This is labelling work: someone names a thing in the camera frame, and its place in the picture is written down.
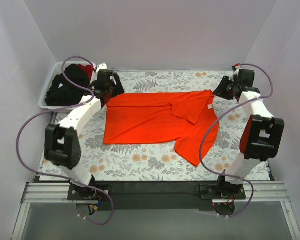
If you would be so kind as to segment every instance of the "gray wall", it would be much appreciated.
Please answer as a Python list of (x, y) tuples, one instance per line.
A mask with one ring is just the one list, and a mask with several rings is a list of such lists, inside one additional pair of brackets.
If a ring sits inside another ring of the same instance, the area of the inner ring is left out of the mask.
[(123, 69), (229, 69), (276, 0), (25, 0), (57, 61)]
[[(21, 125), (40, 109), (37, 96), (55, 63), (23, 0), (0, 0), (0, 240), (10, 239), (26, 181), (33, 174), (18, 162), (15, 141)], [(25, 131), (21, 152), (34, 168), (43, 149), (49, 116)]]
[[(274, 94), (266, 106), (284, 119), (285, 130), (279, 153), (269, 164), (277, 180), (285, 182), (300, 227), (300, 0), (275, 4), (245, 62), (272, 76)], [(266, 94), (268, 82), (257, 82)]]

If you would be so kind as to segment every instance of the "red cloth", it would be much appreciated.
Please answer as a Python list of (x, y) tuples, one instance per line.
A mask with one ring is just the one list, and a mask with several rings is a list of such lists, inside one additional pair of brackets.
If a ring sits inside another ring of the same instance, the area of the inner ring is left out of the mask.
[[(217, 120), (211, 90), (178, 93), (125, 93), (107, 104), (105, 144), (159, 144), (176, 140), (175, 151), (200, 164), (200, 143)], [(219, 124), (211, 130), (202, 149), (213, 146)]]
[(83, 70), (88, 75), (88, 78), (91, 80), (92, 73), (94, 72), (94, 68), (90, 64), (87, 66), (78, 64), (78, 66), (81, 68), (81, 70)]

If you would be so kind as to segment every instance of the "purple cable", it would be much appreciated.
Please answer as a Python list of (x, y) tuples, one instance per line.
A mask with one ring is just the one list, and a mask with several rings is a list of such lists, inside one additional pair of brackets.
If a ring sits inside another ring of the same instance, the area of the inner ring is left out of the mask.
[(273, 94), (273, 92), (274, 92), (274, 86), (273, 86), (273, 82), (272, 82), (272, 80), (271, 80), (271, 77), (270, 77), (270, 76), (266, 73), (266, 71), (264, 71), (261, 67), (259, 67), (259, 66), (257, 66), (257, 65), (254, 65), (254, 64), (249, 64), (249, 63), (243, 63), (243, 64), (241, 64), (241, 66), (252, 66), (252, 67), (255, 67), (255, 68), (259, 69), (261, 72), (263, 72), (263, 73), (266, 75), (266, 77), (269, 79), (269, 82), (270, 82), (270, 94), (269, 94), (268, 96), (260, 96), (260, 97), (256, 97), (256, 98), (250, 99), (250, 100), (245, 101), (245, 102), (243, 102), (243, 103), (240, 103), (240, 104), (238, 104), (238, 105), (236, 105), (236, 106), (230, 108), (230, 109), (227, 110), (226, 112), (224, 112), (224, 113), (223, 113), (223, 114), (222, 114), (222, 115), (221, 115), (221, 116), (220, 116), (220, 117), (219, 117), (219, 118), (211, 125), (211, 127), (210, 127), (210, 128), (208, 129), (208, 131), (205, 133), (205, 135), (204, 135), (204, 137), (203, 137), (203, 139), (202, 139), (202, 141), (201, 141), (200, 150), (199, 150), (199, 159), (200, 159), (200, 162), (201, 162), (202, 166), (203, 166), (206, 170), (208, 170), (210, 173), (213, 173), (213, 174), (216, 174), (216, 175), (219, 175), (219, 176), (225, 176), (225, 177), (229, 177), (229, 178), (240, 179), (240, 180), (242, 180), (243, 182), (246, 182), (246, 183), (250, 184), (250, 186), (251, 186), (251, 196), (250, 196), (248, 202), (244, 205), (244, 207), (243, 207), (240, 211), (234, 213), (233, 215), (229, 215), (229, 216), (228, 216), (229, 218), (238, 216), (238, 215), (241, 214), (244, 210), (246, 210), (246, 208), (249, 206), (249, 204), (250, 204), (250, 202), (251, 202), (251, 200), (252, 200), (252, 198), (253, 198), (253, 196), (254, 196), (254, 191), (255, 191), (254, 186), (253, 186), (253, 184), (252, 184), (251, 181), (246, 180), (246, 179), (243, 179), (243, 178), (241, 178), (240, 176), (235, 176), (235, 175), (230, 175), (230, 174), (222, 174), (222, 173), (219, 173), (219, 172), (217, 172), (217, 171), (213, 171), (213, 170), (211, 170), (210, 168), (208, 168), (207, 165), (205, 165), (205, 163), (204, 163), (204, 161), (203, 161), (203, 157), (202, 157), (202, 147), (204, 146), (205, 140), (206, 140), (208, 134), (210, 133), (210, 131), (212, 130), (212, 128), (213, 128), (213, 127), (214, 127), (214, 126), (215, 126), (215, 125), (216, 125), (216, 124), (217, 124), (217, 123), (218, 123), (225, 115), (227, 115), (228, 113), (232, 112), (233, 110), (235, 110), (235, 109), (237, 109), (237, 108), (242, 107), (243, 105), (246, 105), (246, 104), (248, 104), (248, 103), (254, 102), (254, 101), (256, 101), (256, 100), (259, 100), (259, 99), (268, 99), (268, 98), (270, 98), (270, 97), (272, 96), (272, 94)]
[[(34, 115), (34, 116), (32, 116), (31, 118), (29, 118), (29, 119), (22, 125), (22, 127), (20, 128), (20, 130), (19, 130), (19, 132), (18, 132), (18, 135), (17, 135), (17, 137), (16, 137), (16, 142), (15, 142), (15, 149), (16, 149), (16, 154), (17, 154), (17, 156), (18, 156), (18, 159), (19, 159), (20, 163), (21, 163), (27, 170), (29, 170), (30, 172), (33, 172), (33, 173), (35, 173), (35, 174), (39, 174), (39, 175), (43, 175), (43, 176), (49, 176), (49, 177), (62, 178), (62, 179), (70, 180), (70, 181), (75, 181), (75, 180), (72, 179), (72, 178), (70, 178), (70, 177), (67, 177), (67, 176), (61, 176), (61, 175), (56, 175), (56, 174), (49, 174), (49, 173), (45, 173), (45, 172), (40, 172), (40, 171), (37, 171), (37, 170), (35, 170), (35, 169), (29, 167), (29, 166), (25, 163), (25, 161), (22, 159), (21, 154), (20, 154), (20, 138), (21, 138), (21, 134), (22, 134), (23, 130), (26, 128), (26, 126), (27, 126), (32, 120), (36, 119), (37, 117), (39, 117), (39, 116), (41, 116), (41, 115), (43, 115), (43, 114), (52, 113), (52, 112), (56, 112), (56, 111), (60, 111), (60, 110), (65, 110), (65, 109), (70, 109), (70, 108), (78, 108), (78, 107), (81, 107), (81, 106), (83, 106), (83, 105), (85, 105), (85, 104), (87, 104), (87, 103), (90, 103), (90, 102), (94, 99), (95, 94), (94, 94), (94, 92), (93, 92), (91, 89), (88, 89), (88, 88), (85, 88), (85, 87), (82, 87), (82, 86), (80, 86), (80, 85), (75, 84), (75, 83), (72, 82), (72, 81), (66, 76), (66, 74), (65, 74), (65, 68), (66, 68), (65, 65), (66, 65), (66, 62), (68, 62), (69, 60), (74, 59), (74, 58), (78, 58), (78, 59), (85, 60), (85, 61), (87, 61), (91, 66), (93, 66), (93, 68), (95, 67), (95, 66), (93, 65), (92, 62), (90, 62), (89, 60), (85, 59), (84, 57), (81, 57), (81, 56), (72, 56), (72, 57), (68, 58), (67, 60), (65, 60), (65, 61), (63, 62), (62, 67), (61, 67), (61, 69), (62, 69), (62, 74), (63, 74), (64, 78), (65, 78), (69, 83), (71, 83), (72, 85), (76, 86), (76, 87), (79, 88), (79, 89), (88, 91), (88, 92), (91, 94), (91, 98), (90, 98), (88, 101), (84, 102), (84, 103), (79, 103), (79, 104), (72, 105), (72, 106), (60, 107), (60, 108), (57, 108), (57, 109), (50, 109), (50, 110), (46, 110), (46, 111), (37, 113), (36, 115)], [(103, 190), (101, 190), (101, 189), (99, 189), (99, 188), (96, 188), (96, 187), (94, 187), (94, 186), (89, 186), (89, 185), (83, 184), (83, 183), (81, 183), (81, 182), (77, 182), (77, 183), (80, 184), (80, 185), (83, 186), (83, 187), (86, 187), (86, 188), (89, 188), (89, 189), (98, 191), (98, 192), (100, 192), (100, 193), (106, 195), (106, 196), (109, 198), (110, 203), (111, 203), (111, 213), (110, 213), (110, 216), (109, 216), (109, 218), (107, 219), (107, 221), (105, 221), (105, 222), (97, 222), (97, 221), (92, 220), (91, 218), (88, 218), (88, 217), (86, 217), (86, 216), (83, 216), (83, 215), (80, 215), (80, 214), (79, 214), (80, 217), (82, 217), (82, 218), (88, 220), (89, 222), (91, 222), (91, 223), (93, 223), (93, 224), (96, 224), (96, 225), (99, 225), (99, 226), (106, 225), (106, 224), (111, 220), (111, 218), (112, 218), (112, 216), (113, 216), (113, 214), (114, 214), (114, 210), (115, 210), (115, 208), (114, 208), (114, 202), (113, 202), (112, 198), (109, 196), (109, 194), (107, 194), (106, 192), (104, 192)]]

